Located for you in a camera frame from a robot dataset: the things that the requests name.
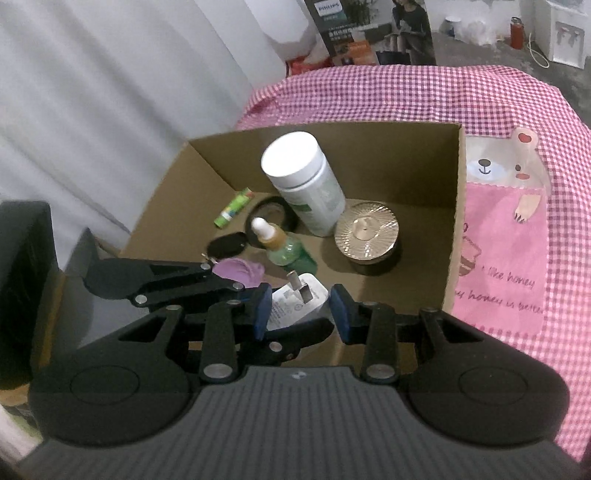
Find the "purple soft pouch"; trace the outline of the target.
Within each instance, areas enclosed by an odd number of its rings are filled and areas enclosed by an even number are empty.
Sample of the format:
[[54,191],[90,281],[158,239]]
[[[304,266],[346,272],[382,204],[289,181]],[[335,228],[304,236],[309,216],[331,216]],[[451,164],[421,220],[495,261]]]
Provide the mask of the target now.
[[212,272],[223,279],[242,283],[245,288],[256,288],[263,283],[266,274],[263,264],[236,257],[217,261]]

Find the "white power adapter plug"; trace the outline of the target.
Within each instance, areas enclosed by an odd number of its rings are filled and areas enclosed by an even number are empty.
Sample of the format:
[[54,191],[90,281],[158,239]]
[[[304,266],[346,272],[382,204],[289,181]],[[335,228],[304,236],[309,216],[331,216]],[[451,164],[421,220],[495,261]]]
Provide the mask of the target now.
[[294,290],[290,283],[274,291],[267,331],[280,330],[321,318],[332,319],[329,313],[329,290],[311,273],[303,273],[298,279],[304,289],[310,290],[311,299],[304,302],[301,291]]

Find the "black oval key fob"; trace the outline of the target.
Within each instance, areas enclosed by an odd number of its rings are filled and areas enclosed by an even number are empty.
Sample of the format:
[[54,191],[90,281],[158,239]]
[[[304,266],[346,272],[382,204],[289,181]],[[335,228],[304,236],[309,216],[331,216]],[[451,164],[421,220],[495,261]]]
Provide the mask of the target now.
[[245,233],[230,233],[211,240],[206,246],[205,255],[215,260],[232,258],[242,254],[248,245],[249,240]]

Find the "gold lidded round jar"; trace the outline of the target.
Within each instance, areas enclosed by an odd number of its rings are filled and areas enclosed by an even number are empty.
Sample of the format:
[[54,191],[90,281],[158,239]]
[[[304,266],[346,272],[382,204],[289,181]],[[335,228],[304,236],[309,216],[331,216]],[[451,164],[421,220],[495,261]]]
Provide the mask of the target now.
[[360,274],[384,274],[400,260],[400,223],[385,204],[366,201],[346,208],[335,225],[334,238]]

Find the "green glass bottle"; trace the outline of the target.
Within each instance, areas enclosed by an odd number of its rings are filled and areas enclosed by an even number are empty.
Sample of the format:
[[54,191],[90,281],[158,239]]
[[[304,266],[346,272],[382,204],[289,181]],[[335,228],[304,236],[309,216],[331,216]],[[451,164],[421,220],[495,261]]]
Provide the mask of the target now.
[[278,234],[266,243],[267,258],[286,272],[297,272],[298,275],[317,274],[318,264],[304,248],[303,242],[289,234]]

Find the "white dropper bottle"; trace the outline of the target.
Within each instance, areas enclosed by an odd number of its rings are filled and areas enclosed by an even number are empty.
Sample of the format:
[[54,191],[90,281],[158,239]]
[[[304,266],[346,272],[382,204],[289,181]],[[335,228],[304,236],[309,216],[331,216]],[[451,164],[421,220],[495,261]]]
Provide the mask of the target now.
[[267,251],[283,250],[287,242],[287,234],[276,224],[267,222],[263,217],[254,217],[250,222],[257,240]]

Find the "black round compact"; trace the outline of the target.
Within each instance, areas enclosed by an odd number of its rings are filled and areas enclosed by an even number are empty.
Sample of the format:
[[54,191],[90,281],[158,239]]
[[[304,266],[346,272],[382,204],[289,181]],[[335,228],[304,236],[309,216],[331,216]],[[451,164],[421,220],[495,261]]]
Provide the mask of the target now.
[[245,235],[249,240],[249,245],[254,248],[263,248],[263,244],[259,242],[256,233],[252,229],[252,220],[256,217],[263,218],[267,223],[273,223],[283,231],[294,233],[300,224],[300,218],[297,217],[294,209],[290,207],[283,197],[270,196],[264,198],[259,203],[256,203],[249,212],[245,220]]

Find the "green lip balm tube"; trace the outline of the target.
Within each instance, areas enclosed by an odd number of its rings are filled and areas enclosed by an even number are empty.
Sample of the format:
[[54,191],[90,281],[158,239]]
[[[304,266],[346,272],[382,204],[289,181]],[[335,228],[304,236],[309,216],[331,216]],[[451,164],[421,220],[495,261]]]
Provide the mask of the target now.
[[239,191],[215,218],[213,224],[218,229],[224,229],[246,205],[252,201],[254,193],[249,188]]

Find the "white capped supplement bottle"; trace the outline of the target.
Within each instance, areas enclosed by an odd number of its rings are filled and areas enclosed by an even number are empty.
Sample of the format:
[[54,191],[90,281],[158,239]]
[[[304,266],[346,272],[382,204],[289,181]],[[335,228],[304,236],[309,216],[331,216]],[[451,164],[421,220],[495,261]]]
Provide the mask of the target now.
[[311,234],[332,236],[346,196],[314,135],[295,131],[276,138],[260,167]]

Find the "brown cardboard box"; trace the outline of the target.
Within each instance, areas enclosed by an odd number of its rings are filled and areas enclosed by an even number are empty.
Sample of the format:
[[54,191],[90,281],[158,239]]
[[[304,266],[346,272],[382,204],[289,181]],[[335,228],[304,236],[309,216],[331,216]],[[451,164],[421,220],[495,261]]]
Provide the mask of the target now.
[[[332,238],[298,234],[318,262],[325,286],[341,284],[359,301],[400,314],[423,307],[450,311],[458,280],[465,197],[464,134],[455,124],[318,123],[307,126],[329,160],[349,205],[375,201],[400,223],[398,263],[363,275]],[[123,250],[126,260],[198,262],[218,235],[215,216],[242,188],[276,193],[260,166],[287,127],[193,139],[154,190]]]

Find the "pink checkered tablecloth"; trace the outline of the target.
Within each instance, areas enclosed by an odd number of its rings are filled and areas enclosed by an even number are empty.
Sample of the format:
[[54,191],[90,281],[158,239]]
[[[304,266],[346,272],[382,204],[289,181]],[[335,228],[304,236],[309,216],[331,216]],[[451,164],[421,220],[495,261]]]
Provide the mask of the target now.
[[559,445],[590,447],[590,131],[555,87],[502,66],[350,66],[264,87],[242,130],[336,121],[456,123],[467,197],[456,317],[554,368]]

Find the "red tissue box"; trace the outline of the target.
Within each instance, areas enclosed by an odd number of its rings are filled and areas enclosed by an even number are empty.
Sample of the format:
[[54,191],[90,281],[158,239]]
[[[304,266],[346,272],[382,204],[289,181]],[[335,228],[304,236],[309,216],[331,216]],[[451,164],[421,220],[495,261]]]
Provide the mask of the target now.
[[287,76],[301,75],[332,66],[334,66],[334,62],[332,62],[332,57],[329,56],[327,48],[325,48],[324,44],[317,43],[307,55],[298,56],[287,61]]

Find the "orange Philips product box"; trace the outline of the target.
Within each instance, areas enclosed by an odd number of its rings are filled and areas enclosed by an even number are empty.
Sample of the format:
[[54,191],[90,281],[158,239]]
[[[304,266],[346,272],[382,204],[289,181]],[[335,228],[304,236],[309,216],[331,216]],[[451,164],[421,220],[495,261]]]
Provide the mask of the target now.
[[308,1],[332,65],[437,63],[422,1]]

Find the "red thermos bottle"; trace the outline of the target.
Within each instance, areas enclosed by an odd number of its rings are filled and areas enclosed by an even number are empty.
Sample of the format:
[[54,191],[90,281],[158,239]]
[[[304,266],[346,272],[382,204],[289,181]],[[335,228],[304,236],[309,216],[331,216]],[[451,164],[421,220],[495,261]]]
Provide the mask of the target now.
[[513,16],[510,21],[510,45],[515,50],[522,50],[525,42],[525,27],[522,19]]

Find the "white water dispenser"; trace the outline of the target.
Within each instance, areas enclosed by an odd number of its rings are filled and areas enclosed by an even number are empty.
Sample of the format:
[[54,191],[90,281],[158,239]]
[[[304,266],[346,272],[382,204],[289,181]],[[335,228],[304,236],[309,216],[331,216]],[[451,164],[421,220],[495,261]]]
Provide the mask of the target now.
[[583,70],[590,55],[590,2],[534,2],[534,36],[551,62]]

